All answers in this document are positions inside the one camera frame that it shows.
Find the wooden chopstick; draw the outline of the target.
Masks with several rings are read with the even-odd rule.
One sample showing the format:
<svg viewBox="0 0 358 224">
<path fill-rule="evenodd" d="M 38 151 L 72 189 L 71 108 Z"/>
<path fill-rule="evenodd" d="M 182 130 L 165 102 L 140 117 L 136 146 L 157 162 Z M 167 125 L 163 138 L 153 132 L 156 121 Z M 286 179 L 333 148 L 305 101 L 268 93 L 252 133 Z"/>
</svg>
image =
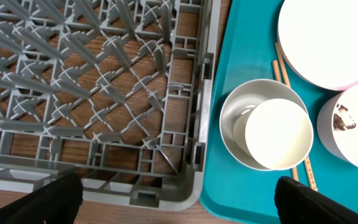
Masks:
<svg viewBox="0 0 358 224">
<path fill-rule="evenodd" d="M 281 83 L 282 79 L 281 79 L 280 67 L 279 67 L 277 60 L 274 60 L 272 62 L 272 67 L 273 67 L 273 74 L 274 74 L 275 80 Z M 292 175 L 293 179 L 299 180 L 298 170 L 296 167 L 291 169 L 291 175 Z"/>
<path fill-rule="evenodd" d="M 285 66 L 283 54 L 282 54 L 282 51 L 280 49 L 280 46 L 279 46 L 278 42 L 275 43 L 275 49 L 276 49 L 278 61 L 273 62 L 273 68 L 274 68 L 274 70 L 276 70 L 277 67 L 280 68 L 284 84 L 287 87 L 291 88 L 291 84 L 290 84 L 287 69 L 286 69 L 286 66 Z M 310 158 L 307 156 L 303 163 L 305 165 L 305 171 L 306 171 L 306 174 L 307 174 L 309 186 L 313 190 L 318 191 L 316 181 L 315 181 L 315 177 L 314 177 L 314 174 L 313 174 L 313 169 L 312 169 L 312 166 L 311 166 Z"/>
</svg>

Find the grey bowl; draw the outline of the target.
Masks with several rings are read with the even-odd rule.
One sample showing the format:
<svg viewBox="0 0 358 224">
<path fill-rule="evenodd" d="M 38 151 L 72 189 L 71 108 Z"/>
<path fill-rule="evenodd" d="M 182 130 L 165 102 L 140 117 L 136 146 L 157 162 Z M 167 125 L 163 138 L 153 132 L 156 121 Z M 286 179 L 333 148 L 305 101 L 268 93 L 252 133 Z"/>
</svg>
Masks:
<svg viewBox="0 0 358 224">
<path fill-rule="evenodd" d="M 271 99 L 290 100 L 306 111 L 302 99 L 286 85 L 268 79 L 256 79 L 245 82 L 234 89 L 226 98 L 219 115 L 219 129 L 227 151 L 243 166 L 254 170 L 271 171 L 246 154 L 234 141 L 232 129 L 242 115 L 251 112 L 256 106 Z"/>
</svg>

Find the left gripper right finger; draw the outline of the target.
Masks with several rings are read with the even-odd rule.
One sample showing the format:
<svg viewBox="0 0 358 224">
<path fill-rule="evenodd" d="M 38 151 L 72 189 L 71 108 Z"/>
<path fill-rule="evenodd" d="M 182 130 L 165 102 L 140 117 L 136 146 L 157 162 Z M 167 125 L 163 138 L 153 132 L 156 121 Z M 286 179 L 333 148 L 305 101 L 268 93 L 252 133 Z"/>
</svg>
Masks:
<svg viewBox="0 0 358 224">
<path fill-rule="evenodd" d="M 282 224 L 358 224 L 358 213 L 291 177 L 278 179 L 274 202 Z"/>
</svg>

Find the pink bowl with food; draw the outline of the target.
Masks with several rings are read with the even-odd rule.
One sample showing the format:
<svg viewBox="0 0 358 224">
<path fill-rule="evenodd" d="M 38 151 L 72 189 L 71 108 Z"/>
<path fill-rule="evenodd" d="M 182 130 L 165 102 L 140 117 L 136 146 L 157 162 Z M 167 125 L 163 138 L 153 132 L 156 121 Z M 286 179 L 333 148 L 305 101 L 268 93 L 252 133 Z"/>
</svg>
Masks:
<svg viewBox="0 0 358 224">
<path fill-rule="evenodd" d="M 316 130 L 331 154 L 358 167 L 358 85 L 325 102 Z"/>
</svg>

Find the white paper cup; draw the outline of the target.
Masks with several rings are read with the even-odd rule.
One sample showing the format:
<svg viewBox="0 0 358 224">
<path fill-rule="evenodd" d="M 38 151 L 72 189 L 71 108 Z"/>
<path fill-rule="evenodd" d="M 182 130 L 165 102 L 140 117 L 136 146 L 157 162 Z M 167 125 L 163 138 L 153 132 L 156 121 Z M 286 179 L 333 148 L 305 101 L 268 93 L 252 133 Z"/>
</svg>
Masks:
<svg viewBox="0 0 358 224">
<path fill-rule="evenodd" d="M 242 115 L 232 132 L 237 145 L 269 170 L 296 167 L 310 153 L 314 139 L 306 111 L 281 98 L 267 100 Z"/>
</svg>

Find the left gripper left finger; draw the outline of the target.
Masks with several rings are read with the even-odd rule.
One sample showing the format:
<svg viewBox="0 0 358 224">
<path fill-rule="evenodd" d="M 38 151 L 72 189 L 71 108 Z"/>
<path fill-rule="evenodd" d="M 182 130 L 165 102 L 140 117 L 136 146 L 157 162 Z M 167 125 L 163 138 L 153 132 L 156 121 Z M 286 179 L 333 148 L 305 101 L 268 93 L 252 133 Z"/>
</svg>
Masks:
<svg viewBox="0 0 358 224">
<path fill-rule="evenodd" d="M 83 184 L 68 174 L 0 208 L 0 223 L 73 224 L 83 203 Z"/>
</svg>

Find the brown food scrap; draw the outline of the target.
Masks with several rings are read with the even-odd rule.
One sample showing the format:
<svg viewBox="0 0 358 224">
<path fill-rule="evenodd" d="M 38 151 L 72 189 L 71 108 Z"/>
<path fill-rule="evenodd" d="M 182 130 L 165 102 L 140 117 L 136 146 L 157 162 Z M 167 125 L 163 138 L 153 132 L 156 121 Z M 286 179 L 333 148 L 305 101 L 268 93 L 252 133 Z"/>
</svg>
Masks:
<svg viewBox="0 0 358 224">
<path fill-rule="evenodd" d="M 333 116 L 333 128 L 336 131 L 346 131 L 354 129 L 356 127 L 356 122 L 348 113 L 348 109 L 340 104 L 337 104 L 335 107 L 335 112 Z"/>
</svg>

